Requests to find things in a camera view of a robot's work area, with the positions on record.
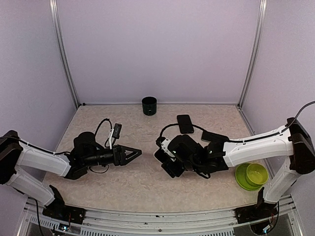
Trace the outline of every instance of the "green cup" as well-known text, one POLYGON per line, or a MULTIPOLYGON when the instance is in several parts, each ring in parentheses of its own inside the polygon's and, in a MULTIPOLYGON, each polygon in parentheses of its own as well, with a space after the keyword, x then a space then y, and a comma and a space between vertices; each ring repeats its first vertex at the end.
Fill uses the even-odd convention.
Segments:
POLYGON ((262 165, 253 163, 246 169, 246 181, 253 187, 264 185, 268 181, 268 171, 262 165))

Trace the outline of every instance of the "lime green bowl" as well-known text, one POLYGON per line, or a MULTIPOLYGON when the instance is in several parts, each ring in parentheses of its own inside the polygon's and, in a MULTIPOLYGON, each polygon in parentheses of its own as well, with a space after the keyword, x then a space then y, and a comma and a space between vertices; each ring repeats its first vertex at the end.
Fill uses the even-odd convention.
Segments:
POLYGON ((268 171, 262 165, 250 164, 246 169, 246 181, 253 187, 260 187, 268 181, 268 171))
POLYGON ((252 180, 250 180, 248 177, 247 177, 247 170, 248 170, 248 167, 252 165, 250 163, 243 163, 239 166, 236 167, 236 170, 235 170, 235 179, 237 181, 237 183, 244 189, 248 190, 248 191, 256 191, 258 189, 261 188, 262 185, 258 185, 258 184, 255 184, 252 180))

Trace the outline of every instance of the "purple wall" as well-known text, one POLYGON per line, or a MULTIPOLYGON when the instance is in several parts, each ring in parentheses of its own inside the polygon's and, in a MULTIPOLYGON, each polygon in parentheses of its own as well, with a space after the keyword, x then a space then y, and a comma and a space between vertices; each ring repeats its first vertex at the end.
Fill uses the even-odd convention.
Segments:
MULTIPOLYGON (((266 21, 244 111, 256 133, 286 123, 315 100, 315 1, 269 0, 266 21)), ((315 143, 315 106, 300 122, 315 143)), ((282 158, 271 160, 275 171, 282 158)), ((315 173, 301 177, 292 196, 308 236, 314 235, 315 173)))
MULTIPOLYGON (((49 1, 0 1, 0 35, 0 136, 14 129, 21 138, 54 150, 75 108, 49 1)), ((14 235, 25 202, 25 196, 0 186, 1 234, 14 235)))
POLYGON ((81 102, 238 102, 259 0, 61 0, 58 9, 81 102))

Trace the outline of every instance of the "black phone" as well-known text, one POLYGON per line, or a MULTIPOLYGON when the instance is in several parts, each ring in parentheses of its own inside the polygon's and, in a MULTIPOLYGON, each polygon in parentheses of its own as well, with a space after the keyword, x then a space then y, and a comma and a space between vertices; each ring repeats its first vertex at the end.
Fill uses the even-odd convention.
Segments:
POLYGON ((192 134, 194 132, 189 115, 178 115, 177 122, 179 124, 181 134, 192 134))
POLYGON ((203 131, 201 135, 201 140, 206 142, 224 143, 228 142, 230 139, 225 135, 203 131))

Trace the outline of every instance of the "metal bar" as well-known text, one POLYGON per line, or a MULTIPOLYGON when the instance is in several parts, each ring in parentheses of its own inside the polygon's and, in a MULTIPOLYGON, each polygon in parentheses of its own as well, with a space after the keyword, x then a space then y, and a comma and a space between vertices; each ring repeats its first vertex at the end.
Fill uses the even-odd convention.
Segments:
MULTIPOLYGON (((290 196, 281 197, 280 215, 288 214, 295 210, 295 205, 290 196)), ((43 206, 39 206, 41 215, 43 206)), ((205 210, 196 212, 174 213, 140 213, 115 210, 101 210, 86 208, 83 225, 73 224, 89 231, 115 232, 113 235, 200 235, 204 232, 224 231, 231 227, 238 227, 249 223, 237 224, 234 207, 205 210)), ((28 199, 25 211, 36 216, 34 200, 28 199)))
POLYGON ((301 219, 298 211, 295 209, 288 214, 294 236, 304 236, 305 232, 302 227, 301 219))
MULTIPOLYGON (((84 103, 84 106, 106 106, 106 105, 139 105, 141 102, 128 103, 84 103)), ((216 105, 216 106, 237 106, 235 103, 206 103, 206 102, 159 102, 160 105, 216 105)))
POLYGON ((239 106, 236 106, 236 109, 238 110, 238 112, 239 112, 239 114, 240 114, 240 116, 241 116, 241 118, 242 118, 246 128, 248 129, 248 132, 250 133, 250 135, 255 135, 255 131, 252 128, 252 126, 250 125, 250 123, 249 123, 248 119, 246 118, 243 110, 239 106))
POLYGON ((250 87, 250 83, 252 80, 252 74, 255 68, 255 63, 256 63, 256 59, 257 59, 257 55, 258 55, 258 49, 259 49, 259 45, 260 45, 260 40, 261 40, 261 35, 262 35, 262 29, 263 29, 263 25, 264 25, 264 21, 265 21, 265 15, 266 15, 266 8, 267 8, 267 0, 260 0, 260 7, 259 7, 259 14, 258 14, 258 20, 257 20, 257 27, 256 27, 256 32, 255 32, 255 39, 254 39, 254 45, 252 48, 252 54, 251 54, 251 59, 250 59, 250 64, 246 73, 246 79, 245 79, 245 83, 242 89, 242 93, 241 93, 241 97, 240 100, 238 102, 238 105, 240 108, 242 108, 249 87, 250 87))
POLYGON ((67 84, 68 84, 68 87, 70 90, 70 94, 71 94, 74 106, 76 107, 76 109, 78 109, 80 106, 80 102, 79 102, 78 95, 77 95, 77 92, 76 92, 76 89, 75 89, 75 86, 74 86, 74 83, 73 83, 73 80, 71 77, 68 60, 67 60, 65 50, 64 50, 63 35, 62 35, 60 21, 59 21, 57 1, 56 0, 49 0, 49 3, 50 3, 51 15, 52 15, 53 23, 54 23, 55 33, 56 33, 58 47, 59 47, 59 52, 60 52, 61 60, 63 63, 63 69, 65 72, 67 84))

